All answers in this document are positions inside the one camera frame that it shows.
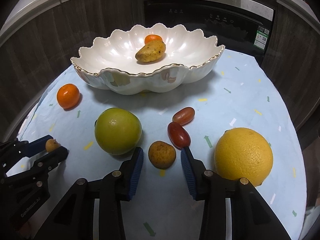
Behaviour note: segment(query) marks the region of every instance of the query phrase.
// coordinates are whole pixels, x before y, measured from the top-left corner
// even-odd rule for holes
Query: green apple
[[[99,146],[107,153],[121,155],[133,149],[142,133],[139,119],[121,108],[109,108],[97,119],[94,129]]]

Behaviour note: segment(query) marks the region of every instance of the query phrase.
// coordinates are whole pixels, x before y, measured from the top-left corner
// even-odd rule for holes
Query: silver bolt
[[[85,179],[84,178],[81,178],[81,179],[77,179],[76,183],[78,185],[83,185],[85,183]]]
[[[207,177],[211,177],[211,176],[213,175],[213,171],[205,170],[205,171],[204,171],[204,174],[205,174]]]
[[[113,171],[112,176],[119,177],[121,175],[121,171]]]
[[[240,179],[240,182],[241,182],[241,184],[243,184],[243,185],[247,185],[247,184],[249,183],[248,179],[246,179],[246,178],[241,178],[241,179]]]

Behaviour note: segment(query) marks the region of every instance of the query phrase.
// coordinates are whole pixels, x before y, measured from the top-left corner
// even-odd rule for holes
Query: light blue tablecloth
[[[80,104],[70,111],[63,110],[56,100],[58,89],[67,83],[75,84],[82,94]],[[101,179],[130,158],[105,153],[94,137],[98,116],[105,109],[120,107],[140,119],[143,135],[138,146],[145,153],[137,194],[131,202],[122,203],[127,240],[148,239],[145,222],[156,233],[154,239],[198,239],[203,203],[193,201],[188,193],[180,152],[177,150],[175,163],[165,172],[153,167],[148,159],[152,142],[170,143],[167,125],[173,114],[186,106],[196,110],[194,120],[185,126],[191,137],[190,149],[208,169],[212,169],[215,144],[232,127],[256,130],[271,144],[273,168],[257,190],[291,239],[297,240],[306,204],[306,177],[297,135],[281,96],[255,59],[227,49],[205,78],[162,94],[123,96],[88,86],[72,66],[62,73],[43,94],[19,134],[19,139],[28,141],[50,134],[70,150],[65,163],[49,173],[51,198],[32,217],[34,232],[78,178]],[[213,148],[204,136],[209,137]],[[33,161],[24,158],[8,175],[30,168]],[[231,239],[227,203],[227,239]],[[97,239],[97,217],[94,231]]]

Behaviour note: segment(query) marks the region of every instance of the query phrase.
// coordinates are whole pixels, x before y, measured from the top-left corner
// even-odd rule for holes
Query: green and white label
[[[257,30],[256,39],[254,45],[260,49],[265,48],[269,35]]]

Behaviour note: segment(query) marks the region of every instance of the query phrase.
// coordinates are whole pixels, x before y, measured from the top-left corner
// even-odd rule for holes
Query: white scalloped bowl
[[[149,34],[162,37],[165,54],[155,62],[139,63],[135,54]],[[202,30],[190,32],[183,25],[173,28],[161,23],[151,28],[135,25],[127,32],[114,30],[108,38],[95,38],[92,47],[81,47],[80,58],[72,57],[71,63],[79,76],[95,88],[122,95],[162,93],[205,77],[225,48],[217,47],[217,42],[216,36],[206,38]]]

